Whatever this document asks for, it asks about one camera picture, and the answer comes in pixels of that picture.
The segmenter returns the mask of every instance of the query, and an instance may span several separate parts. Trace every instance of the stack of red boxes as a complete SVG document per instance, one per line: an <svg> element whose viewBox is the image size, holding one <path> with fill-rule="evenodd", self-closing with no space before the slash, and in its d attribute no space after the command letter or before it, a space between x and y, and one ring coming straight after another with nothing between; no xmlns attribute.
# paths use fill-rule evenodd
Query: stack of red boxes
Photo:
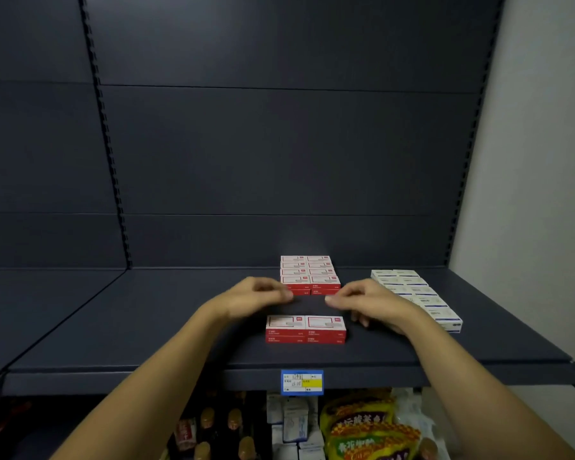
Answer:
<svg viewBox="0 0 575 460"><path fill-rule="evenodd" d="M281 282L294 295L334 295L341 288L328 255L283 255Z"/></svg>
<svg viewBox="0 0 575 460"><path fill-rule="evenodd" d="M270 315L266 318L266 342L345 343L343 317Z"/></svg>

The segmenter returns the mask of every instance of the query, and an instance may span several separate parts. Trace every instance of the yellow rectangle on label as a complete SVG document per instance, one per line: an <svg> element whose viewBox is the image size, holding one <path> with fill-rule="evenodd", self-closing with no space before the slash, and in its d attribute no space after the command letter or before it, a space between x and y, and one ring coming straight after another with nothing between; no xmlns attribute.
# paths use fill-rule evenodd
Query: yellow rectangle on label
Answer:
<svg viewBox="0 0 575 460"><path fill-rule="evenodd" d="M321 379L303 379L302 387L322 387Z"/></svg>

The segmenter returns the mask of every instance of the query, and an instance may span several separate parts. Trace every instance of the bare arm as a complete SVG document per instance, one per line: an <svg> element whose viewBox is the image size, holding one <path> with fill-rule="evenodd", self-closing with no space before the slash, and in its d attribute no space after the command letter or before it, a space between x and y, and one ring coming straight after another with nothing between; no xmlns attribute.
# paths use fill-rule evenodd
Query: bare arm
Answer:
<svg viewBox="0 0 575 460"><path fill-rule="evenodd" d="M352 310L364 326L375 318L407 336L469 459L575 459L549 425L417 305L371 279L347 284L326 302Z"/></svg>
<svg viewBox="0 0 575 460"><path fill-rule="evenodd" d="M156 460L222 329L233 319L291 299L273 279L246 278L202 305L81 422L52 460Z"/></svg>

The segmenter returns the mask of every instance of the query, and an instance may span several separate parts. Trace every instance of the price tag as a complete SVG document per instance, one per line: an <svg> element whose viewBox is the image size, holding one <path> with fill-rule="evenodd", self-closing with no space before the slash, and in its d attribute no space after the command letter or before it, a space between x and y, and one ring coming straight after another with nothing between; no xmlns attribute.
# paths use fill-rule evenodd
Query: price tag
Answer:
<svg viewBox="0 0 575 460"><path fill-rule="evenodd" d="M324 370L281 370L282 395L323 395Z"/></svg>

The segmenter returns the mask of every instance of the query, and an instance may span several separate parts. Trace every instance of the hand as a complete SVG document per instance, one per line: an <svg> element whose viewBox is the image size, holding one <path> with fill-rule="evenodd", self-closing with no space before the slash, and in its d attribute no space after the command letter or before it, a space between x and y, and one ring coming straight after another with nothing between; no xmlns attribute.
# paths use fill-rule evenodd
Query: hand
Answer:
<svg viewBox="0 0 575 460"><path fill-rule="evenodd" d="M279 281L248 277L209 300L207 306L228 320L252 315L268 305L291 302L294 295Z"/></svg>
<svg viewBox="0 0 575 460"><path fill-rule="evenodd" d="M336 295L327 295L326 303L335 309L351 310L351 320L360 321L364 327L368 327L373 318L399 334L404 334L400 328L404 320L426 315L417 305L372 279L350 282Z"/></svg>

